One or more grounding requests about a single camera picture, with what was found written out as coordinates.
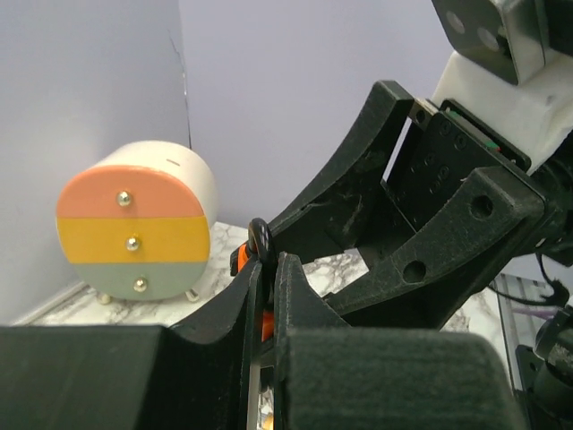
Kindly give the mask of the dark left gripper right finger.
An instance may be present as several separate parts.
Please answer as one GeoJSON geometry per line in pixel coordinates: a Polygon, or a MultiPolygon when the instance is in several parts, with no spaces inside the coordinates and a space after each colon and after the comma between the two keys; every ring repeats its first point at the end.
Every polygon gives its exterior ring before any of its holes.
{"type": "Polygon", "coordinates": [[[523,429],[500,357],[484,338],[353,328],[281,254],[275,283],[277,429],[523,429]]]}

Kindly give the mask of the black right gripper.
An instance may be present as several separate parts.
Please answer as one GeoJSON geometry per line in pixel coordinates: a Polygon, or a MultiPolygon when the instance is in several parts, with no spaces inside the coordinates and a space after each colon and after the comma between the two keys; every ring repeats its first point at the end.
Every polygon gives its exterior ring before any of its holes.
{"type": "Polygon", "coordinates": [[[355,327],[441,328],[544,215],[522,158],[461,106],[414,101],[397,82],[377,81],[334,154],[270,222],[279,253],[308,263],[356,247],[408,117],[380,228],[411,238],[327,299],[355,327]]]}

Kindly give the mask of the orange black padlock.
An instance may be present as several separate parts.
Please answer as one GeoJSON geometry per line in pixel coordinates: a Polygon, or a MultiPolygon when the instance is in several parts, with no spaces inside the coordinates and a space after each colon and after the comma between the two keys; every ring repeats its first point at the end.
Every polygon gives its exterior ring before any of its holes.
{"type": "Polygon", "coordinates": [[[261,218],[251,220],[247,240],[231,253],[230,275],[234,277],[252,258],[262,264],[262,295],[265,305],[261,341],[265,342],[274,333],[274,283],[278,267],[278,253],[269,224],[261,218]]]}

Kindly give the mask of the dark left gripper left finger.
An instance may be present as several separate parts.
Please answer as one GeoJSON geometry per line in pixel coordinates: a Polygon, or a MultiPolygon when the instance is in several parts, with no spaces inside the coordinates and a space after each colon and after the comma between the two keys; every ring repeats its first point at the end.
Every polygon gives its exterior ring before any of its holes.
{"type": "Polygon", "coordinates": [[[262,266],[172,327],[1,330],[4,429],[254,429],[262,266]]]}

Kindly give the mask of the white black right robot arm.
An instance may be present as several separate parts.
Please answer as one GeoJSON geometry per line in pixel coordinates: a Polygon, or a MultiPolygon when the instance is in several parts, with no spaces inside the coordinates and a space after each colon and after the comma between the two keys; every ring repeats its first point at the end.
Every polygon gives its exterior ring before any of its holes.
{"type": "Polygon", "coordinates": [[[572,263],[572,4],[437,1],[454,51],[430,99],[374,83],[271,221],[278,429],[569,429],[564,288],[517,388],[444,331],[513,258],[572,263]]]}

